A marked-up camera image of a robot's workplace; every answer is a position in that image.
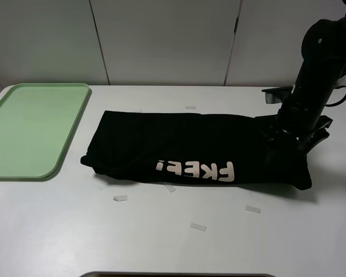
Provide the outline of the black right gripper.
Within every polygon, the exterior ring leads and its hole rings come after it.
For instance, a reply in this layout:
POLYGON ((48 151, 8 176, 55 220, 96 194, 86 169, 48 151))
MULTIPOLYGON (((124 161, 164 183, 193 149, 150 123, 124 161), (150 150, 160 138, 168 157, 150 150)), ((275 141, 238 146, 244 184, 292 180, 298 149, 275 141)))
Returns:
POLYGON ((295 98, 277 100, 281 107, 272 123, 272 139, 294 137, 298 152, 310 152, 326 140, 332 119, 321 115, 328 98, 298 102, 295 98))

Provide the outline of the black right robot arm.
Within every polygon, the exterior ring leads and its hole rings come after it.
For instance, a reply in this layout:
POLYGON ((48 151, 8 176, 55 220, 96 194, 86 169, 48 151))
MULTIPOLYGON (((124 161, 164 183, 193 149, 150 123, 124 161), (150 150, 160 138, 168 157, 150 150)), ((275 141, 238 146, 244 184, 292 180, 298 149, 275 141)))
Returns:
POLYGON ((307 154, 329 137, 332 120, 322 115, 339 79, 346 75, 346 14, 312 25, 302 42, 303 63, 294 86, 266 89, 268 103, 281 103, 276 131, 296 137, 298 150, 307 154))

